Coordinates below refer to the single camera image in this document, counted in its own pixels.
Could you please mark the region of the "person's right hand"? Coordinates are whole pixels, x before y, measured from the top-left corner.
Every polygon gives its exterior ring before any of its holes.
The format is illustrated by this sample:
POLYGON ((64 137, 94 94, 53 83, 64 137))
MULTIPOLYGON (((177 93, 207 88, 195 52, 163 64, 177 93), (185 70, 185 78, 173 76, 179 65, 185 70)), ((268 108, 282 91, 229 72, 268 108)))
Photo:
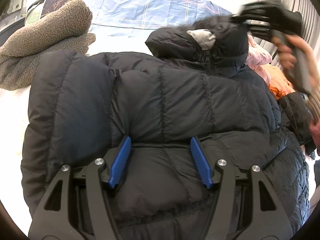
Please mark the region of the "person's right hand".
MULTIPOLYGON (((319 71, 317 62, 313 54, 312 47, 297 35, 286 35, 286 40, 294 47, 301 49, 307 59, 306 67, 310 74, 310 85, 312 89, 319 87, 319 71)), ((278 48, 279 61, 285 69, 294 68, 297 59, 292 54, 292 49, 283 44, 279 38, 272 37, 273 44, 278 48)))

